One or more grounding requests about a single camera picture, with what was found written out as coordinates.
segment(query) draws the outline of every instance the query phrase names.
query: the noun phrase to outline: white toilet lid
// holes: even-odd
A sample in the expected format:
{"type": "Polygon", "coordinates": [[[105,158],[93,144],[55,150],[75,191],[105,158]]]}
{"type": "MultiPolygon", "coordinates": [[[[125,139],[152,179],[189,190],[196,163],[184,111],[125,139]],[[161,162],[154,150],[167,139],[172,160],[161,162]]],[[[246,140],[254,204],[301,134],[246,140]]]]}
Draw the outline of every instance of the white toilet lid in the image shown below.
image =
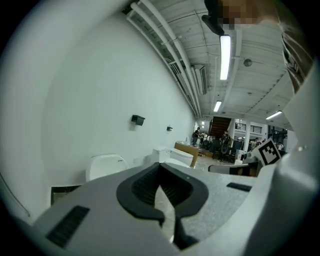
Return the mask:
{"type": "Polygon", "coordinates": [[[176,159],[173,159],[173,158],[169,158],[168,160],[165,160],[164,162],[167,163],[167,164],[175,164],[175,165],[178,165],[178,166],[183,166],[183,167],[190,168],[190,166],[186,165],[184,162],[180,162],[180,161],[178,161],[176,159]]]}
{"type": "Polygon", "coordinates": [[[103,154],[91,158],[91,163],[85,172],[86,181],[122,172],[128,169],[122,156],[117,154],[103,154]]]}
{"type": "Polygon", "coordinates": [[[192,154],[183,152],[183,151],[181,151],[181,150],[179,150],[179,149],[170,148],[170,150],[171,150],[171,152],[172,152],[173,154],[176,154],[176,155],[178,155],[178,156],[181,156],[181,157],[184,157],[184,158],[191,158],[191,159],[194,158],[194,156],[193,156],[192,154]]]}

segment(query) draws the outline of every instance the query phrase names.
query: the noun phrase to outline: fluorescent light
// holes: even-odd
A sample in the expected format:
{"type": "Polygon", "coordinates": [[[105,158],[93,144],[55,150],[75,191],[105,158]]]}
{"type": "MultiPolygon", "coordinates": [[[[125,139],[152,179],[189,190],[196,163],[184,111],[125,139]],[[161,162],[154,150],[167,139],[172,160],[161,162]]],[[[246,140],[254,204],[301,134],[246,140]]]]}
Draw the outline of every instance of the fluorescent light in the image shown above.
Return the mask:
{"type": "Polygon", "coordinates": [[[277,113],[274,113],[274,114],[268,116],[268,117],[266,118],[266,120],[269,120],[269,119],[271,119],[271,118],[274,118],[274,117],[276,117],[277,115],[280,115],[281,113],[282,113],[282,111],[278,111],[277,113]]]}
{"type": "Polygon", "coordinates": [[[220,108],[221,103],[222,103],[222,101],[221,101],[221,100],[217,100],[217,101],[216,101],[216,104],[215,104],[215,107],[214,107],[213,112],[218,112],[218,110],[219,110],[219,108],[220,108]]]}
{"type": "Polygon", "coordinates": [[[230,52],[231,52],[231,37],[229,35],[220,36],[220,47],[221,47],[220,80],[227,80],[229,65],[230,65],[230,52]]]}

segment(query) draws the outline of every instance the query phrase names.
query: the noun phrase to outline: floor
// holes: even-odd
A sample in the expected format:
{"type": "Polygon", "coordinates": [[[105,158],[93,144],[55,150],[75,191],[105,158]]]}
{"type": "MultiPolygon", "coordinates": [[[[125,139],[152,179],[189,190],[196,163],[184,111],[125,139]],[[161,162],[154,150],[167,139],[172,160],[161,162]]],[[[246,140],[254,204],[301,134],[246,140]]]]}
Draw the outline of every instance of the floor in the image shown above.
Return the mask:
{"type": "Polygon", "coordinates": [[[53,186],[51,187],[51,205],[77,189],[79,186],[53,186]]]}
{"type": "Polygon", "coordinates": [[[230,166],[233,165],[232,162],[218,162],[218,159],[212,159],[212,157],[203,155],[198,156],[194,169],[201,170],[201,171],[208,171],[209,166],[230,166]]]}

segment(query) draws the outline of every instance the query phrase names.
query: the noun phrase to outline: black vent slot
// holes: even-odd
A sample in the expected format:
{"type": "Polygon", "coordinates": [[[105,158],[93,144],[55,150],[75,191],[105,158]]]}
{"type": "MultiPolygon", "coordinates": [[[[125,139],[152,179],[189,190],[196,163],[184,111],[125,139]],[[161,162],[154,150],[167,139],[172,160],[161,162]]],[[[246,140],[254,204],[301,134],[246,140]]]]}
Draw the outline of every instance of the black vent slot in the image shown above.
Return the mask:
{"type": "Polygon", "coordinates": [[[83,222],[90,209],[76,206],[74,207],[46,236],[57,246],[64,248],[74,235],[79,225],[83,222]]]}
{"type": "Polygon", "coordinates": [[[159,184],[158,169],[154,168],[133,183],[132,192],[140,201],[154,206],[159,184]]]}
{"type": "Polygon", "coordinates": [[[191,196],[193,186],[183,179],[185,177],[181,178],[171,171],[174,169],[169,166],[166,168],[160,166],[159,172],[162,174],[160,183],[170,203],[176,207],[191,196]]]}

